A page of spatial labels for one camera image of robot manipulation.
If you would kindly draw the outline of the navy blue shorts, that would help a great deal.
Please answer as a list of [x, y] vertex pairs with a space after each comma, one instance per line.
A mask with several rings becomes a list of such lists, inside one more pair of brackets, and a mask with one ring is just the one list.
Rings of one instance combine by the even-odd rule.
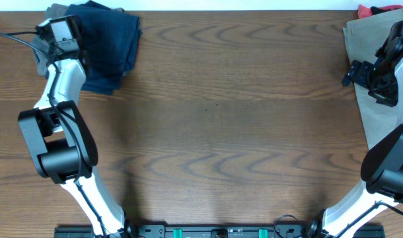
[[83, 27], [81, 36], [89, 54], [90, 71], [81, 89], [111, 95], [120, 88], [123, 76], [134, 69], [142, 35], [140, 18], [95, 1], [69, 6], [54, 3], [44, 17], [66, 15], [79, 17]]

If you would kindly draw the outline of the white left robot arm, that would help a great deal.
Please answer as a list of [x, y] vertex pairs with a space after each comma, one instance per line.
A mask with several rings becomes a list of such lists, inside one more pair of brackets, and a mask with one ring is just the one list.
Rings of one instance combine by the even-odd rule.
[[48, 45], [47, 83], [34, 107], [18, 116], [36, 171], [72, 195], [91, 222], [90, 237], [137, 237], [103, 182], [95, 140], [77, 107], [89, 71], [78, 19], [47, 19], [36, 31]]

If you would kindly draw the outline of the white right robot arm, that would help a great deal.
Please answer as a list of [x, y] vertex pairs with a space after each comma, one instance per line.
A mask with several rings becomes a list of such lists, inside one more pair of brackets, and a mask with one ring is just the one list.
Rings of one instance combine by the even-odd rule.
[[342, 85], [355, 83], [377, 103], [397, 108], [396, 127], [366, 154], [361, 179], [336, 205], [312, 222], [307, 237], [380, 237], [366, 223], [377, 214], [403, 204], [403, 20], [391, 26], [376, 62], [353, 61]]

